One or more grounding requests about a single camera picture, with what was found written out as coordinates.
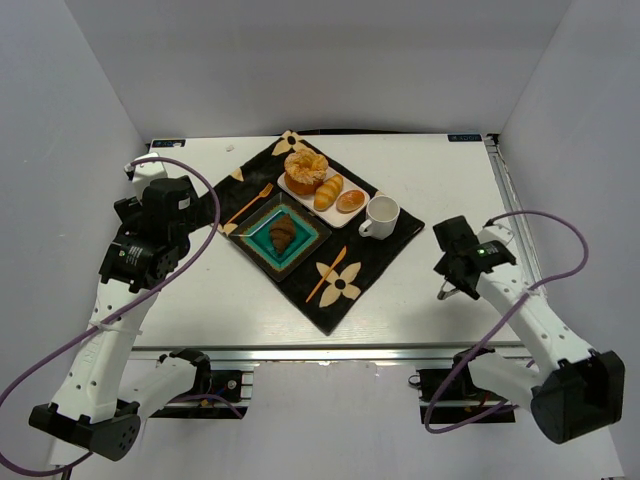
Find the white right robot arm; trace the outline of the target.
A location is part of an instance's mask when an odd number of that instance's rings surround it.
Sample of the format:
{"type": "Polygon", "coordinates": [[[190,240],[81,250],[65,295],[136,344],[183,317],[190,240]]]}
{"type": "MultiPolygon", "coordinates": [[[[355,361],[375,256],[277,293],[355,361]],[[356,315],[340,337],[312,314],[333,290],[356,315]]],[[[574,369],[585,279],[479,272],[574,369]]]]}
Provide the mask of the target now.
{"type": "Polygon", "coordinates": [[[474,300],[487,301],[500,321],[461,353],[429,400],[424,422],[456,379],[495,393],[503,404],[528,411],[547,439],[563,444],[620,421],[625,365],[613,351],[599,352],[576,334],[541,293],[567,272],[528,283],[511,251],[512,232],[489,219],[479,233],[463,216],[433,228],[443,253],[434,270],[474,300]]]}

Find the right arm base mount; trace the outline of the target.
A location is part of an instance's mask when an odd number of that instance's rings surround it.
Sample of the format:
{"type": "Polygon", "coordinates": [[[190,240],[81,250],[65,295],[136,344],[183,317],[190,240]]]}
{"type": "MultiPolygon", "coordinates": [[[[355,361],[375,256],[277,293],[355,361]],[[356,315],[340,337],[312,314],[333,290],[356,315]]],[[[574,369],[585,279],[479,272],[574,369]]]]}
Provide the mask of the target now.
{"type": "MultiPolygon", "coordinates": [[[[408,386],[418,392],[421,420],[429,406],[431,397],[449,374],[449,369],[427,368],[417,370],[408,378],[408,386]]],[[[445,390],[430,417],[430,426],[441,426],[463,422],[484,413],[504,402],[500,409],[479,420],[479,423],[514,423],[515,409],[511,404],[495,393],[468,387],[457,377],[445,390]]]]}

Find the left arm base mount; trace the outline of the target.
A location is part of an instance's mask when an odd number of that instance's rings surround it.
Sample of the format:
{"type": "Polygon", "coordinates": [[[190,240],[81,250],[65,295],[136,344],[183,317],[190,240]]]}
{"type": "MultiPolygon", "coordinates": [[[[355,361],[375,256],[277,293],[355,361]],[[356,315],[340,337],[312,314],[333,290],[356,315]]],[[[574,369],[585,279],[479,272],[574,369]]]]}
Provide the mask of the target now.
{"type": "Polygon", "coordinates": [[[156,366],[168,360],[187,360],[196,368],[194,385],[179,395],[197,395],[198,398],[170,403],[151,415],[152,418],[173,419],[241,419],[248,407],[242,406],[249,400],[249,373],[206,366],[209,356],[194,349],[174,350],[159,356],[156,366]]]}

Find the metal tongs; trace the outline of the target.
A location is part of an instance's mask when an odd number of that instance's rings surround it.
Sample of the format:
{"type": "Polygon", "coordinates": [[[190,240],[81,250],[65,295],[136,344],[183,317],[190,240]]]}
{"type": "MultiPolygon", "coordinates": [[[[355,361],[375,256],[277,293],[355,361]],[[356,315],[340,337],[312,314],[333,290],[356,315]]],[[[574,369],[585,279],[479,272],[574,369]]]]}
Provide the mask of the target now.
{"type": "Polygon", "coordinates": [[[455,285],[448,281],[444,281],[436,295],[436,298],[440,301],[444,301],[458,292],[459,289],[455,285]]]}

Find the brown chocolate croissant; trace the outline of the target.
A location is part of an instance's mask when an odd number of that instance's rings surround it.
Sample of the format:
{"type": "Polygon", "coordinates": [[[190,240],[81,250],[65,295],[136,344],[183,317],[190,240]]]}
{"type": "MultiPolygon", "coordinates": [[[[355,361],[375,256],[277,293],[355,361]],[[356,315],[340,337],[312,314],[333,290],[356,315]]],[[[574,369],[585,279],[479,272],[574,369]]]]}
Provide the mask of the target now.
{"type": "Polygon", "coordinates": [[[269,227],[269,236],[275,251],[283,254],[296,237],[296,226],[289,214],[284,214],[269,227]]]}

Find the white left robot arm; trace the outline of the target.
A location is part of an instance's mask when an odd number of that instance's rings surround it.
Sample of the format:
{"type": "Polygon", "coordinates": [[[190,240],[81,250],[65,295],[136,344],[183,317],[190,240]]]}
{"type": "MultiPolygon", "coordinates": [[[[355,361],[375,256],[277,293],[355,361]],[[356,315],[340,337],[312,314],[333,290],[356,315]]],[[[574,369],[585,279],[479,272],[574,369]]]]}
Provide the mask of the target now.
{"type": "Polygon", "coordinates": [[[70,371],[30,426],[112,461],[132,448],[141,425],[182,395],[211,385],[206,354],[189,348],[160,358],[156,371],[124,387],[122,375],[141,325],[168,279],[188,257],[189,236],[213,219],[211,196],[188,176],[154,179],[140,197],[114,206],[121,226],[99,270],[96,306],[70,371]]]}

